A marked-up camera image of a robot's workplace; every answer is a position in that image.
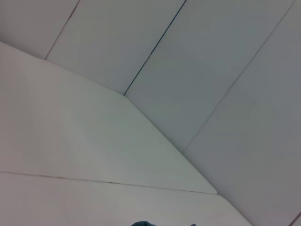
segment white ceiling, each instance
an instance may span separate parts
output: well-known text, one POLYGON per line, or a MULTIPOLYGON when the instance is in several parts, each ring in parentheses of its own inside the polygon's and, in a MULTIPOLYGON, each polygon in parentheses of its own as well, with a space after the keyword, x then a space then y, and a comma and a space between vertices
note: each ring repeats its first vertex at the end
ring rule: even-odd
POLYGON ((124 93, 184 0, 81 0, 47 60, 124 93))
POLYGON ((254 226, 301 211, 300 21, 295 3, 184 153, 254 226))
POLYGON ((45 58, 78 0, 0 0, 0 41, 45 58))
MULTIPOLYGON (((0 40, 124 93, 183 2, 1 0, 0 40)), ((127 92, 254 226, 301 210, 298 3, 252 61, 293 2, 188 0, 127 92)))

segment dark fabric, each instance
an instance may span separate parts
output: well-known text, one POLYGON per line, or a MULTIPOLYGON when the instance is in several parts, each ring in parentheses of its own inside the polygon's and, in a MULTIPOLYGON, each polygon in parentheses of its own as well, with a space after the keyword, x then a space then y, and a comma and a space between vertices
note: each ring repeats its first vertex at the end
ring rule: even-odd
POLYGON ((147 221, 139 221, 139 222, 134 223, 132 226, 155 226, 155 225, 152 225, 151 223, 149 223, 147 221))

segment slanted ceiling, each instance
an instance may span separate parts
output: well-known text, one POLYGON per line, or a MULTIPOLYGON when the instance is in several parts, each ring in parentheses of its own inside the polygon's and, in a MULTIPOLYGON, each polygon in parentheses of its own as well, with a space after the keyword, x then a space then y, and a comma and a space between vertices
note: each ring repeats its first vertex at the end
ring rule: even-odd
POLYGON ((301 211, 298 1, 1 0, 0 41, 129 88, 254 226, 288 226, 301 211))

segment panel seam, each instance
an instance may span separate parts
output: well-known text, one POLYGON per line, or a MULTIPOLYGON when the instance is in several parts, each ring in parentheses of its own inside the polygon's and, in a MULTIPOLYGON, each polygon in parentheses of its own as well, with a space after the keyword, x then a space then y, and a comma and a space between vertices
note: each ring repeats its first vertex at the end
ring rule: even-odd
POLYGON ((159 41, 157 42, 157 44, 155 45, 155 47, 153 48, 153 50, 151 51, 150 55, 147 57, 146 61, 144 62, 144 64, 142 65, 142 67, 140 68, 140 70, 138 71, 137 75, 134 77, 134 79, 132 80, 131 84, 128 86, 128 88, 126 89, 125 93, 123 95, 125 95, 127 93, 127 91, 130 89, 131 85, 133 84, 133 82, 135 81, 135 79, 137 78, 137 76, 139 75, 140 71, 143 69, 144 65, 146 64, 146 62, 149 60, 149 58, 151 57, 152 53, 155 51, 156 47, 158 46, 159 42, 162 40, 163 36, 165 35, 165 33, 167 32, 167 30, 169 29, 170 25, 173 23, 174 19, 177 17, 177 15, 179 14, 179 12, 181 11, 182 7, 184 6, 184 4, 186 3, 187 0, 184 1, 184 3, 181 5, 180 9, 178 10, 178 12, 175 14, 174 18, 172 19, 172 21, 169 23, 168 27, 166 28, 166 30, 164 31, 163 35, 161 36, 161 38, 159 39, 159 41))
POLYGON ((28 174, 28 173, 15 173, 15 172, 6 172, 6 171, 0 171, 0 174, 20 175, 20 176, 36 177, 36 178, 53 178, 53 179, 61 179, 61 180, 73 180, 73 181, 93 182, 93 183, 103 183, 103 184, 117 184, 117 185, 124 185, 124 186, 147 187, 147 188, 156 188, 156 189, 171 190, 171 191, 182 191, 182 192, 193 192, 193 193, 200 193, 200 194, 218 195, 218 194, 214 194, 214 193, 196 192, 196 191, 190 191, 190 190, 182 190, 182 189, 174 189, 174 188, 164 188, 164 187, 155 187, 155 186, 134 185, 134 184, 127 184, 127 183, 101 181, 101 180, 89 180, 89 179, 80 179, 80 178, 56 177, 56 176, 48 176, 48 175, 35 175, 35 174, 28 174))
POLYGON ((225 97, 228 95, 228 93, 230 92, 230 90, 233 88, 233 86, 235 85, 235 83, 238 81, 238 79, 241 77, 242 74, 244 74, 244 72, 246 71, 246 69, 249 67, 249 65, 251 64, 251 62, 256 58, 256 56, 258 55, 258 53, 260 52, 260 50, 263 48, 263 46, 266 44, 266 42, 268 41, 268 39, 271 37, 271 35, 274 33, 274 31, 277 29, 277 27, 279 26, 279 24, 281 23, 281 21, 283 20, 283 18, 286 16, 286 14, 288 13, 288 11, 290 11, 290 9, 292 8, 292 6, 294 5, 294 3, 297 0, 294 0, 292 2, 292 4, 290 5, 290 7, 288 8, 288 10, 283 14, 283 16, 280 18, 280 20, 278 21, 278 23, 276 24, 276 26, 273 28, 273 30, 270 32, 270 34, 267 36, 267 38, 264 40, 264 42, 260 45, 260 47, 258 48, 258 50, 255 52, 255 54, 253 55, 253 57, 251 58, 251 60, 249 61, 249 63, 244 67, 244 69, 242 70, 242 72, 239 74, 239 76, 234 80, 234 82, 232 83, 232 85, 229 87, 229 89, 227 90, 227 92, 224 94, 224 96, 221 98, 221 100, 219 101, 219 103, 215 106, 215 108, 211 111, 210 115, 207 117, 207 119, 204 121, 204 123, 200 126, 200 128, 197 130, 197 132, 195 133, 195 135, 192 137, 192 139, 190 140, 190 142, 186 145, 186 147, 184 148, 184 150, 181 152, 182 154, 186 153, 187 148, 189 147, 189 145, 193 142, 193 140, 196 138, 196 136, 198 135, 198 133, 203 129, 204 125, 206 123, 211 124, 211 122, 209 121, 210 118, 212 117, 212 115, 214 114, 214 112, 216 111, 216 109, 218 108, 218 106, 223 102, 223 100, 225 99, 225 97))
POLYGON ((76 3, 76 5, 75 5, 74 9, 72 10, 72 12, 71 12, 70 16, 68 17, 68 19, 67 19, 66 23, 64 24, 63 28, 61 29, 60 33, 58 34, 57 38, 55 39, 55 42, 52 44, 52 46, 51 46, 50 50, 48 51, 48 53, 47 53, 46 57, 44 58, 44 60, 47 60, 47 58, 48 58, 48 56, 49 56, 50 52, 52 51, 53 47, 54 47, 54 46, 55 46, 55 44, 56 44, 56 42, 57 42, 58 38, 61 36, 61 34, 62 34, 63 30, 65 29, 65 27, 66 27, 66 25, 67 25, 67 23, 69 22, 69 20, 70 20, 70 18, 72 17, 72 15, 73 15, 74 11, 76 10, 77 6, 79 5, 79 2, 80 2, 80 0, 78 0, 78 2, 76 3))

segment ceiling panel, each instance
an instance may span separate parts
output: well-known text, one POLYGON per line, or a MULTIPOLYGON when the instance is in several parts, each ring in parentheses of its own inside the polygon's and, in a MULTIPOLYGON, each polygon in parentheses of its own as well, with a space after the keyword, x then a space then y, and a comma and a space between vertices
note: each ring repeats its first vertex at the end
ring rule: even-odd
POLYGON ((3 43, 0 171, 216 193, 123 95, 3 43))
POLYGON ((47 60, 124 93, 184 0, 82 0, 47 60))
POLYGON ((189 0, 126 96, 182 151, 293 0, 189 0))
POLYGON ((295 3, 184 153, 254 226, 301 210, 300 21, 295 3))
POLYGON ((4 226, 250 226, 222 197, 0 173, 4 226))
POLYGON ((0 41, 45 58, 78 0, 1 0, 0 41))

